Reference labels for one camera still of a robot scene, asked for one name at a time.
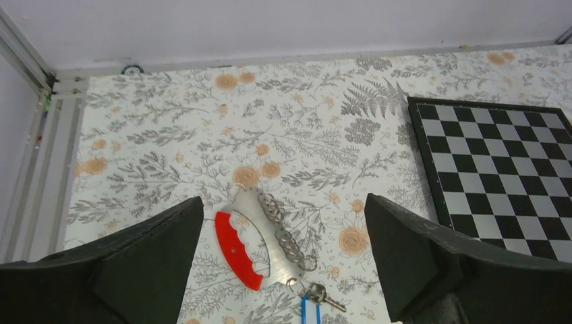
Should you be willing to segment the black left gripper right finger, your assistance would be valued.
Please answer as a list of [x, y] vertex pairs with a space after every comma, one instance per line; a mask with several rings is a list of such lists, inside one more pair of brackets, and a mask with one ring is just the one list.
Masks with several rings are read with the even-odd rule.
[[570, 264], [475, 240], [381, 195], [364, 213], [391, 321], [571, 322]]

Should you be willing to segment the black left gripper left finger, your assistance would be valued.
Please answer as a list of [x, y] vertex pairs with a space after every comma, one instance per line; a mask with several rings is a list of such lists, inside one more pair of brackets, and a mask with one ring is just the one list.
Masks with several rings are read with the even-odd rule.
[[2, 323], [175, 323], [204, 220], [199, 197], [36, 262], [1, 266]]

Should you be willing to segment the metal keyring holder red handle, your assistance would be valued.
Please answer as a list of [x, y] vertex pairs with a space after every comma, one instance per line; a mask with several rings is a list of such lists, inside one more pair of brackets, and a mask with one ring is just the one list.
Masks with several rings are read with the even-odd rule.
[[317, 268], [316, 257], [286, 228], [278, 200], [257, 186], [238, 184], [232, 201], [217, 211], [214, 228], [229, 268], [250, 290], [301, 284]]

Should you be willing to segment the key with blue tag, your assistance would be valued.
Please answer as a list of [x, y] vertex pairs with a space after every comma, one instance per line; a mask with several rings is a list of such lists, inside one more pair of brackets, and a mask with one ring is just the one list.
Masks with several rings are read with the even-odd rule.
[[323, 304], [330, 305], [343, 313], [347, 312], [346, 306], [334, 300], [321, 283], [313, 282], [306, 287], [300, 279], [290, 278], [286, 286], [301, 298], [301, 324], [322, 323]]

